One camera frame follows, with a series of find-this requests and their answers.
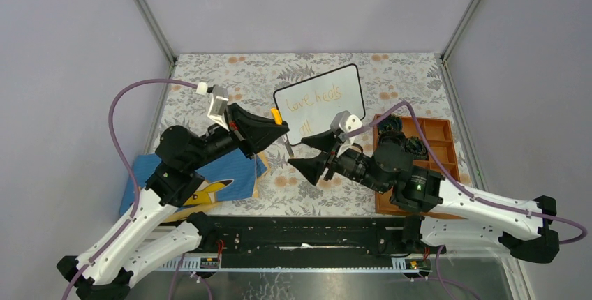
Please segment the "yellow marker cap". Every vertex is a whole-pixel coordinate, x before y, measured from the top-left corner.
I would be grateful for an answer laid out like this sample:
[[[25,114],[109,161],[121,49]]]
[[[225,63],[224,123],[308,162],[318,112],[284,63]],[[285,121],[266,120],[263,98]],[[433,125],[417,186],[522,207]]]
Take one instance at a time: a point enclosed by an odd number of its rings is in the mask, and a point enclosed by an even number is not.
[[[272,118],[274,120],[274,123],[276,125],[281,126],[283,124],[283,119],[282,119],[281,113],[276,108],[272,108],[270,110],[270,112],[272,114]]]

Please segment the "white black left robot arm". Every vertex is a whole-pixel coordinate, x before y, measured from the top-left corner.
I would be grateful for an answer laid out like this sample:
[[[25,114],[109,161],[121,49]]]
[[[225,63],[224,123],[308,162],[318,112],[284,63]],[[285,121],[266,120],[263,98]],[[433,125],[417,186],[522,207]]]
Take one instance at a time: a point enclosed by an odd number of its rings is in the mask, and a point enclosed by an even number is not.
[[[260,117],[237,103],[224,109],[222,121],[204,135],[183,126],[171,126],[162,133],[156,148],[161,161],[145,186],[135,189],[127,212],[90,249],[57,263],[68,281],[63,298],[75,290],[80,299],[125,299],[140,280],[166,262],[216,245],[216,227],[203,212],[190,214],[151,243],[144,240],[205,183],[198,169],[237,149],[247,158],[256,156],[289,131],[279,115]]]

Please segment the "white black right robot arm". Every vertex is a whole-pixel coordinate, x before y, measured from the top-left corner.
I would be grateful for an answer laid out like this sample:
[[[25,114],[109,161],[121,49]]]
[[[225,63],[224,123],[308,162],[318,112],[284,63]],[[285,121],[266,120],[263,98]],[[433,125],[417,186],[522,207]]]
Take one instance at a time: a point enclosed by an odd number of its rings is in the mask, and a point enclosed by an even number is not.
[[[460,219],[459,229],[422,219],[420,226],[404,229],[400,242],[416,253],[426,245],[446,246],[453,241],[505,248],[526,262],[548,264],[559,252],[558,233],[549,227],[556,201],[547,196],[514,200],[475,190],[460,189],[443,172],[415,165],[405,148],[402,132],[389,131],[378,138],[367,156],[327,131],[307,137],[304,143],[319,150],[313,158],[288,162],[312,185],[341,175],[389,197],[389,203],[409,213],[444,213]]]

